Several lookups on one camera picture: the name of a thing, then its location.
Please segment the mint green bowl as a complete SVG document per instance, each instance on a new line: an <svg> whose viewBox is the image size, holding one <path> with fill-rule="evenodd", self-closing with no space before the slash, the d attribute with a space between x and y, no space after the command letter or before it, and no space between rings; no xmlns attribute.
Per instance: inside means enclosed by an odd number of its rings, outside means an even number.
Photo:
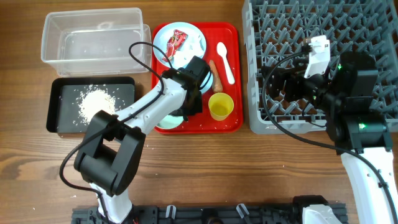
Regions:
<svg viewBox="0 0 398 224"><path fill-rule="evenodd" d="M180 126L184 122L183 116L167 115L157 125L160 129L173 129Z"/></svg>

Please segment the white rice pile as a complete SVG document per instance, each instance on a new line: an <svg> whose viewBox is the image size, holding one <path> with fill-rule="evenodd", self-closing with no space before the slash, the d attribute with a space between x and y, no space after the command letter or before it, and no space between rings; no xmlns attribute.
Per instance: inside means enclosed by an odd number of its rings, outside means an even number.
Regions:
<svg viewBox="0 0 398 224"><path fill-rule="evenodd" d="M101 110L109 114L116 112L116 97L111 95L105 84L77 86L73 93L77 97L72 104L78 109L78 117L72 121L75 126L87 126L92 117Z"/></svg>

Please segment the yellow plastic cup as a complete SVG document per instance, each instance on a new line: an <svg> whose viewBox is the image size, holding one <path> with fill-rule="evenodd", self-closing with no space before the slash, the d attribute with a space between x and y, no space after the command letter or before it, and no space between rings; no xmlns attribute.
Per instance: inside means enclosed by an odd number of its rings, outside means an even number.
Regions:
<svg viewBox="0 0 398 224"><path fill-rule="evenodd" d="M209 98L208 107L214 120L223 121L234 110L234 101L226 93L215 93Z"/></svg>

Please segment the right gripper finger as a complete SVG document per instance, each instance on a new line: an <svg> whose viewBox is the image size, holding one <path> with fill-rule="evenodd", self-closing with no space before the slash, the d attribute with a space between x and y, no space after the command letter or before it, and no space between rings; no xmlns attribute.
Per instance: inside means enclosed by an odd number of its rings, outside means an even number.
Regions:
<svg viewBox="0 0 398 224"><path fill-rule="evenodd" d="M269 80L267 87L270 98L274 100L279 97L280 92L284 89L284 80Z"/></svg>
<svg viewBox="0 0 398 224"><path fill-rule="evenodd" d="M280 68L277 67L275 68L275 66L262 66L261 67L261 75L263 77L267 77L267 76L282 76L282 77L289 77L292 75L292 70L291 69L286 69L286 68Z"/></svg>

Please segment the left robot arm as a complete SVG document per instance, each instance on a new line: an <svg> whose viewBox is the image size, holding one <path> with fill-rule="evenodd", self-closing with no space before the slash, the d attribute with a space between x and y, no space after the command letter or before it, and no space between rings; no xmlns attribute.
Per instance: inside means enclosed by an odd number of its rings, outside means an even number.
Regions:
<svg viewBox="0 0 398 224"><path fill-rule="evenodd" d="M170 68L158 84L131 106L109 114L97 112L90 121L74 168L98 196L104 223L123 223L132 211L128 187L137 173L146 136L168 115L202 112L201 84L210 66L193 57L184 68Z"/></svg>

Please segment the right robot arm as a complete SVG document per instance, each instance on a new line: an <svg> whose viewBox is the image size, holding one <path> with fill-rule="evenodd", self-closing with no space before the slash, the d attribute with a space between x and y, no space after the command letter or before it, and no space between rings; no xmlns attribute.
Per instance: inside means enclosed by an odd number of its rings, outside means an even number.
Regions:
<svg viewBox="0 0 398 224"><path fill-rule="evenodd" d="M305 78L309 61L302 53L289 55L295 68L284 69L279 60L264 66L262 96L285 100L306 99L326 116L326 132L332 145L301 138L270 121L288 136L336 151L349 176L358 218L364 223L397 223L397 187L394 178L392 138L385 118L371 109L378 70L375 60L362 52L340 55L333 78L316 74Z"/></svg>

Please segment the light blue bowl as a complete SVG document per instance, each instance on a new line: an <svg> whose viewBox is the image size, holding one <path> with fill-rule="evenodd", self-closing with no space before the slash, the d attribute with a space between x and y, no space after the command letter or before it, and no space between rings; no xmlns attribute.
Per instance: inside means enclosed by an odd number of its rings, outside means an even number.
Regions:
<svg viewBox="0 0 398 224"><path fill-rule="evenodd" d="M205 94L212 86L213 84L213 74L211 72L208 72L206 78L200 85L200 92Z"/></svg>

